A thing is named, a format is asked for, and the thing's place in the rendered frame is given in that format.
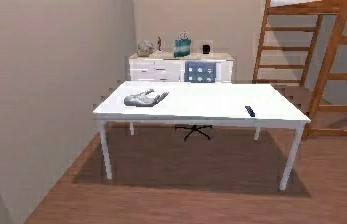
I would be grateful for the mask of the white table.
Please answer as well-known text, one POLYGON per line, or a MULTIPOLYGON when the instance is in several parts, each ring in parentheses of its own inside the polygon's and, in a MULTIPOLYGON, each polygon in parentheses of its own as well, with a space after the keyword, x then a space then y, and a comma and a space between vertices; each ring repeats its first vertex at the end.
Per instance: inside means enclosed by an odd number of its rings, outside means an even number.
POLYGON ((101 140, 106 178, 112 165, 106 138, 108 122, 286 128, 295 131, 279 189, 285 190, 304 127, 311 120, 270 84, 126 81, 93 111, 101 140), (126 106, 124 98, 148 89, 168 96, 153 107, 126 106), (245 109, 250 106, 256 117, 245 109))

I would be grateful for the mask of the grey rock ornament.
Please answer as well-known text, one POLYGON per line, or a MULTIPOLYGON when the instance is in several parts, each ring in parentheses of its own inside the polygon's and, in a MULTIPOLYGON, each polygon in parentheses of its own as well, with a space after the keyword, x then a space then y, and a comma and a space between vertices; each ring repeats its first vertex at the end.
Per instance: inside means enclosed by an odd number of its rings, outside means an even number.
POLYGON ((137 45, 137 55, 139 57, 148 57, 154 52, 154 45, 149 40, 144 40, 137 45))

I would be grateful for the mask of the teal paper bag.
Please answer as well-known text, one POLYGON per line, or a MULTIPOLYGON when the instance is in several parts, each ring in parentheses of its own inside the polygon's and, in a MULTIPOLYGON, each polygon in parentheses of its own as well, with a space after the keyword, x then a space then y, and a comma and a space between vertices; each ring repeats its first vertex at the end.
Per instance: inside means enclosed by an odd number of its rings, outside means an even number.
POLYGON ((185 31, 181 32, 174 42, 173 55, 175 57, 185 57, 190 54, 191 39, 185 31))

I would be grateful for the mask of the grey hand sculpture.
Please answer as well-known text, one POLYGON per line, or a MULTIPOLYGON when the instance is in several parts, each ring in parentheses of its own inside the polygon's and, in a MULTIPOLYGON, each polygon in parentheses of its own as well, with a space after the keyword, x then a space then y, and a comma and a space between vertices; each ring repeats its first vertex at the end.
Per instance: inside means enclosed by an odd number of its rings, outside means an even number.
POLYGON ((153 92, 154 89, 148 89, 137 94, 128 95, 124 98, 124 104, 135 107, 153 107, 168 96, 168 92, 162 92, 154 97, 150 97, 150 94, 153 92))

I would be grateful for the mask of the blue office chair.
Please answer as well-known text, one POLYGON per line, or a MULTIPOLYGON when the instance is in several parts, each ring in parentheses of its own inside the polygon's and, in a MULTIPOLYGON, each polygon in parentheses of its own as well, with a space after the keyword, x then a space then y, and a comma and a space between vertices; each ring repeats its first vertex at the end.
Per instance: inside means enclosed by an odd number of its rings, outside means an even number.
MULTIPOLYGON (((185 72, 184 72, 184 81, 190 83, 214 83, 216 81, 216 63, 215 62, 205 62, 205 61, 186 61, 185 62, 185 72)), ((211 139, 209 135, 202 132, 202 129, 210 128, 212 125, 192 125, 192 126, 183 126, 175 125, 174 129, 187 129, 189 133, 184 137, 184 141, 193 132, 198 132, 201 135, 205 136, 208 140, 211 139)))

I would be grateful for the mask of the wooden loft bed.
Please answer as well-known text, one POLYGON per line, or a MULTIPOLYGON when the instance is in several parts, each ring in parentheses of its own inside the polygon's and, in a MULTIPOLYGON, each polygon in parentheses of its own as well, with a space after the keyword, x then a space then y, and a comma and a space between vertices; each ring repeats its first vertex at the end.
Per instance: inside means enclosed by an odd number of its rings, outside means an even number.
POLYGON ((347 0, 265 0, 258 49, 252 75, 253 83, 295 83, 299 86, 303 86, 306 81, 312 54, 314 53, 323 17, 325 15, 335 15, 336 19, 310 100, 309 112, 307 114, 310 120, 314 119, 318 111, 347 112, 347 105, 320 104, 328 80, 347 81, 347 72, 331 72, 338 47, 340 45, 347 45, 347 35, 344 34, 347 23, 347 0), (268 25, 268 17, 270 15, 315 15, 317 19, 314 26, 277 27, 268 25), (265 33, 274 31, 312 32, 313 36, 309 47, 265 45, 265 33), (307 52, 307 58, 303 65, 262 64, 261 55, 264 50, 305 51, 307 52), (302 69, 303 73, 298 80, 262 79, 258 77, 258 71, 263 68, 302 69))

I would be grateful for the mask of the white chest of drawers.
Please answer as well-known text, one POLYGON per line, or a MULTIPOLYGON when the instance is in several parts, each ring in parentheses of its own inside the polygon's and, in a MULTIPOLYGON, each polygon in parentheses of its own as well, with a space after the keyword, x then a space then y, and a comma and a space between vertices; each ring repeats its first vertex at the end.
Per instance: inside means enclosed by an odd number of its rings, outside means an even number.
POLYGON ((216 81, 230 83, 234 58, 228 53, 191 53, 175 58, 171 52, 154 52, 148 57, 129 57, 129 76, 133 81, 183 81, 186 61, 216 63, 216 81))

